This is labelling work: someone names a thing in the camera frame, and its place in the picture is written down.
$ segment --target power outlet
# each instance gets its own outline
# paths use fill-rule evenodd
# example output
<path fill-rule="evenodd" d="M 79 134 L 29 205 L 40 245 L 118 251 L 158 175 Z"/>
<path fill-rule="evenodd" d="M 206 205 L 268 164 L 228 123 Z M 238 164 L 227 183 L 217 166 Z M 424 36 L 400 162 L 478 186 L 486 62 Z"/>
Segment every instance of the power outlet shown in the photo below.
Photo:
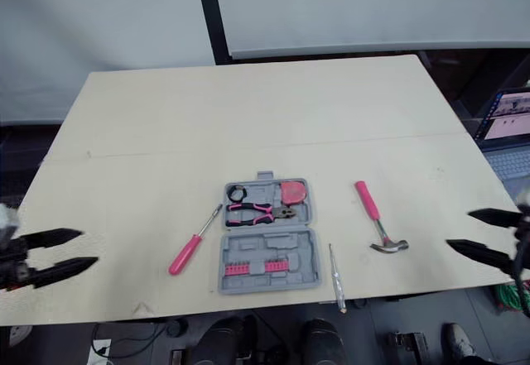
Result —
<path fill-rule="evenodd" d="M 111 339 L 100 339 L 94 341 L 94 347 L 97 351 L 101 350 L 102 348 L 106 348 L 104 355 L 108 355 L 110 352 L 110 341 Z M 89 351 L 89 359 L 86 363 L 86 365 L 103 365 L 105 364 L 105 358 L 100 357 L 93 349 L 90 347 Z"/>

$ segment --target hammer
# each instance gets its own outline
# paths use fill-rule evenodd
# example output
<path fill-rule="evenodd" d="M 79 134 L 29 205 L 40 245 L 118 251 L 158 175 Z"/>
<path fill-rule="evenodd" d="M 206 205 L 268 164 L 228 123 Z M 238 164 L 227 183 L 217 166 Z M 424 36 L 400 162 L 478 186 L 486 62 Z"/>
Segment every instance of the hammer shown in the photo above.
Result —
<path fill-rule="evenodd" d="M 375 243 L 373 243 L 372 245 L 370 245 L 370 247 L 382 253 L 396 253 L 407 249 L 407 241 L 402 239 L 401 241 L 395 243 L 388 237 L 387 233 L 384 231 L 383 225 L 379 220 L 380 216 L 378 207 L 375 206 L 375 203 L 368 191 L 366 183 L 364 183 L 363 181 L 358 181 L 357 183 L 355 183 L 355 188 L 359 192 L 359 195 L 363 201 L 363 205 L 366 209 L 366 212 L 368 213 L 368 216 L 375 222 L 375 227 L 377 227 L 378 229 L 379 237 L 381 237 L 381 240 L 383 241 L 383 245 L 376 245 Z"/>

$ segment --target white wall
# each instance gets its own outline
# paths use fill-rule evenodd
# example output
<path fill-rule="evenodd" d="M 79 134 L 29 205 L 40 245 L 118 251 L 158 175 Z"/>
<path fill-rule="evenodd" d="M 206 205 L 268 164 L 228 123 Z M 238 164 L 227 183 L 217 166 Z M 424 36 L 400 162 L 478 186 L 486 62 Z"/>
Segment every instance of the white wall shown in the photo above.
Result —
<path fill-rule="evenodd" d="M 530 46 L 530 0 L 219 0 L 233 57 Z"/>
<path fill-rule="evenodd" d="M 200 0 L 0 0 L 0 21 L 4 124 L 60 121 L 90 71 L 214 63 Z"/>

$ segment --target laptop screen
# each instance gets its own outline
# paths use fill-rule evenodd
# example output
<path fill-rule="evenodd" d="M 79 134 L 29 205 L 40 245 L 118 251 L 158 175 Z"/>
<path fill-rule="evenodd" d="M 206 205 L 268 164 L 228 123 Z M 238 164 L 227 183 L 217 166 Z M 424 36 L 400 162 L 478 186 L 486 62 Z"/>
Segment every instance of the laptop screen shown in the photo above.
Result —
<path fill-rule="evenodd" d="M 475 139 L 482 144 L 511 142 L 528 144 L 530 138 L 530 90 L 511 89 L 499 92 L 480 124 Z"/>

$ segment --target laptop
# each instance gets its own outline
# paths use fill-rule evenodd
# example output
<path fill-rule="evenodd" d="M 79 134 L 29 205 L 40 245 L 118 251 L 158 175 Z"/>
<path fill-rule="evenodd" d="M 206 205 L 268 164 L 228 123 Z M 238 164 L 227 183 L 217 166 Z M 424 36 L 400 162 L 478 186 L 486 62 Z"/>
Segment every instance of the laptop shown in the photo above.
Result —
<path fill-rule="evenodd" d="M 495 95 L 475 141 L 513 200 L 530 187 L 530 88 Z"/>

